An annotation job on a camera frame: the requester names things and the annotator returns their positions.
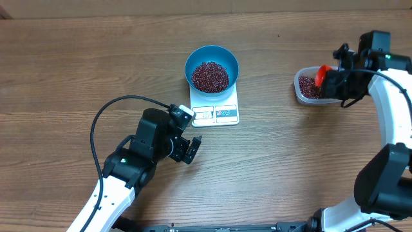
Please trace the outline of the red scoop with blue handle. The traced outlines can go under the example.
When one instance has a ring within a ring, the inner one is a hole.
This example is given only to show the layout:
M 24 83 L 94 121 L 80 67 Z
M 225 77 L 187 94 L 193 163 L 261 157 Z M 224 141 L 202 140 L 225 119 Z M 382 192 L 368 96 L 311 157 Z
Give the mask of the red scoop with blue handle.
M 333 70 L 331 66 L 328 65 L 322 65 L 316 75 L 315 75 L 315 86 L 317 88 L 320 88 L 322 86 L 323 81 L 325 80 L 326 77 L 326 72 Z

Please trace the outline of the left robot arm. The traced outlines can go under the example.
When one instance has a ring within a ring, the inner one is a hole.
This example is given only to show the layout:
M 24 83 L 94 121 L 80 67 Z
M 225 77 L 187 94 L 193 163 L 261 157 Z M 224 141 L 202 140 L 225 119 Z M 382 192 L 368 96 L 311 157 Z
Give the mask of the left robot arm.
M 136 133 L 128 135 L 104 161 L 101 176 L 69 231 L 109 231 L 154 177 L 157 164 L 166 157 L 190 164 L 201 137 L 182 137 L 196 114 L 184 105 L 167 111 L 144 110 Z

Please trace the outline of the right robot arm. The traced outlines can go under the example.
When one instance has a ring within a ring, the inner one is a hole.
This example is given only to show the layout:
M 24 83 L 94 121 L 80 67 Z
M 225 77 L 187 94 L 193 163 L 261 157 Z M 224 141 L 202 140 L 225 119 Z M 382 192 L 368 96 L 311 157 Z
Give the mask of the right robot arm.
M 365 231 L 381 224 L 395 231 L 392 220 L 411 216 L 411 58 L 390 52 L 391 35 L 362 34 L 358 50 L 343 44 L 333 52 L 338 69 L 323 66 L 315 86 L 323 100 L 337 99 L 348 108 L 369 95 L 377 110 L 381 150 L 360 171 L 353 196 L 319 209 L 304 231 Z

